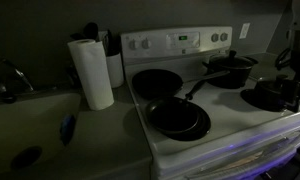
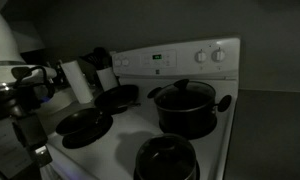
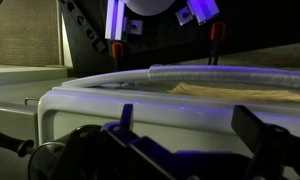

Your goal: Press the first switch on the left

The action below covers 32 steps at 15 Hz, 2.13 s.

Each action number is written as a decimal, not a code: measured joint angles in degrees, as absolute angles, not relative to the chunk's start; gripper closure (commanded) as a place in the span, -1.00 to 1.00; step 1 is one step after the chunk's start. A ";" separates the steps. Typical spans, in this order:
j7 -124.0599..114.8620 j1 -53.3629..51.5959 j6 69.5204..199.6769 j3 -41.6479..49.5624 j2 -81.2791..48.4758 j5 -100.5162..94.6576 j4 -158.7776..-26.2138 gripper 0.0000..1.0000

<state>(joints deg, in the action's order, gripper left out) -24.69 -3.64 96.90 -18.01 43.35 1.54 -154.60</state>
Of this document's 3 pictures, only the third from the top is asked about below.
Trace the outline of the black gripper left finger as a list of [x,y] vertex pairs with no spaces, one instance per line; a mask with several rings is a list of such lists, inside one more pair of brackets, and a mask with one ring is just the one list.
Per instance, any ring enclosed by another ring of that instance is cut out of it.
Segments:
[[123,106],[119,127],[123,129],[133,129],[133,105],[125,104]]

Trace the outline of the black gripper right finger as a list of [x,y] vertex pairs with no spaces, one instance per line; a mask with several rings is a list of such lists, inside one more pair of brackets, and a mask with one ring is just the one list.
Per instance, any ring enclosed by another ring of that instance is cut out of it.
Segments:
[[267,125],[243,105],[235,105],[231,127],[252,153],[256,153],[262,142]]

